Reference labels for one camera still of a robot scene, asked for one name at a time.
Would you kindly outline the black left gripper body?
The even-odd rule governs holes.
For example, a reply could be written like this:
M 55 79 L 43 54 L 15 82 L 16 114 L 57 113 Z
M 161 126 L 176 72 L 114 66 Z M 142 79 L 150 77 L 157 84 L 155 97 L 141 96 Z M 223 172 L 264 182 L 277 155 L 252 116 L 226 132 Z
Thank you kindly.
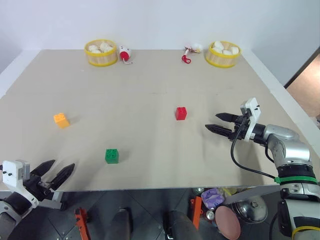
M 54 178 L 52 181 L 44 182 L 38 175 L 31 174 L 30 178 L 23 181 L 23 186 L 38 201 L 43 201 L 51 190 L 57 190 L 62 185 L 62 180 Z

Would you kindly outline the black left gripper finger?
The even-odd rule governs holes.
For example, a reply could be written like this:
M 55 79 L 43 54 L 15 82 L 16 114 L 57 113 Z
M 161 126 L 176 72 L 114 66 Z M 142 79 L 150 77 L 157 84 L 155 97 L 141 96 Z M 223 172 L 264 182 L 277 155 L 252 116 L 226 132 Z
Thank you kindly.
M 74 168 L 75 168 L 74 163 L 64 167 L 50 182 L 50 188 L 56 191 L 71 176 Z
M 34 176 L 42 177 L 44 174 L 46 174 L 52 165 L 55 163 L 55 160 L 48 160 L 45 162 L 42 162 L 40 165 L 38 165 L 35 169 L 33 169 L 30 174 Z

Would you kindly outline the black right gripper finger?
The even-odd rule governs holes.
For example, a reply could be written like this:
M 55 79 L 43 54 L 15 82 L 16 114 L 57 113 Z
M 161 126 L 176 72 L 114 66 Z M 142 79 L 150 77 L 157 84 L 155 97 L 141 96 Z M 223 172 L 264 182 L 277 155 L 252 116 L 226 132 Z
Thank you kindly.
M 222 121 L 228 122 L 228 123 L 241 123 L 242 122 L 242 116 L 241 115 L 235 115 L 227 112 L 217 113 L 215 115 Z
M 229 140 L 234 139 L 234 133 L 231 129 L 225 128 L 217 124 L 206 124 L 205 127 L 214 134 L 224 136 Z

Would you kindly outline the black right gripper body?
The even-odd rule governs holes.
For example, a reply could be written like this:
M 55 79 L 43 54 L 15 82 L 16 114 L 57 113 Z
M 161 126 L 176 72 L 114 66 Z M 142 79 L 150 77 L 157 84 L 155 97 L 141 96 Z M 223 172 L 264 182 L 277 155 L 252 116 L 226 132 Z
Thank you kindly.
M 246 115 L 232 115 L 232 122 L 234 123 L 234 132 L 232 134 L 232 140 L 236 137 L 239 140 L 245 138 L 249 125 L 250 119 Z

